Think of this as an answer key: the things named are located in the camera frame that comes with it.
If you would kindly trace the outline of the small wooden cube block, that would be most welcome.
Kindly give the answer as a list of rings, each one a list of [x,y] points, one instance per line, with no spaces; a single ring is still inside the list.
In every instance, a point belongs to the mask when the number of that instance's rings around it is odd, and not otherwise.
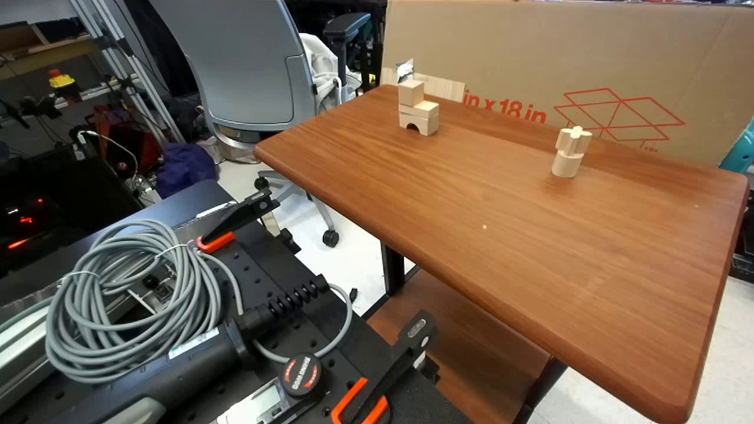
[[[425,82],[407,77],[398,84],[398,104],[400,106],[417,106],[425,99]]]

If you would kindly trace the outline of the wooden arch block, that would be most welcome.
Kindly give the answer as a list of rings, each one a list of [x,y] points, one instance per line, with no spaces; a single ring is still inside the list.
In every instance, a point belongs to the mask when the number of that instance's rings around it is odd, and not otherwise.
[[[420,102],[415,106],[398,106],[398,125],[432,136],[438,129],[442,106],[436,102]]]

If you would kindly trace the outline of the black orange bar clamp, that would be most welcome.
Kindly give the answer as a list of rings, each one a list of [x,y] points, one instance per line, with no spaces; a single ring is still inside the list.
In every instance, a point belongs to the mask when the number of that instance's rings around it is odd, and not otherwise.
[[[264,191],[253,192],[244,203],[234,204],[214,228],[211,228],[205,235],[199,235],[197,248],[200,252],[214,255],[237,241],[239,228],[244,228],[256,218],[263,218],[276,206],[279,206],[279,199],[274,199],[270,192]]]

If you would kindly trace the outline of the black orange front clamp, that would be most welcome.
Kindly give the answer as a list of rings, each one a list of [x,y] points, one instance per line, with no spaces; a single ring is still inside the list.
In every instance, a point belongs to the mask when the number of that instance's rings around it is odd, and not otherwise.
[[[428,356],[436,322],[420,310],[398,331],[385,370],[358,376],[331,410],[331,424],[382,424],[390,411],[390,391]]]

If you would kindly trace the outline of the wooden lower table shelf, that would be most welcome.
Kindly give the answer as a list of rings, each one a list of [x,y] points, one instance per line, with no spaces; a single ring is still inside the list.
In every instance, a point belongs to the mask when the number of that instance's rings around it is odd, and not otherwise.
[[[430,356],[442,368],[438,391],[475,424],[529,424],[550,356],[428,271],[385,296],[367,322],[395,341],[420,310],[436,319]]]

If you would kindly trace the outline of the grey office chair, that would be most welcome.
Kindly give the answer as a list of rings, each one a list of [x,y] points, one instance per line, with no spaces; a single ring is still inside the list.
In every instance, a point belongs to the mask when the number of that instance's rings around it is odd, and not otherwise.
[[[323,38],[303,32],[285,0],[152,0],[199,84],[208,129],[251,153],[358,91],[350,41],[367,11],[336,17]]]

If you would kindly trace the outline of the large cardboard box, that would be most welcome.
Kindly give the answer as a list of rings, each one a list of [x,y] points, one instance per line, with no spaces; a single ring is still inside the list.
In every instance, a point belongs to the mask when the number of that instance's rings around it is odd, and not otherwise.
[[[751,160],[751,7],[390,0],[385,63],[400,62],[475,107],[697,165]]]

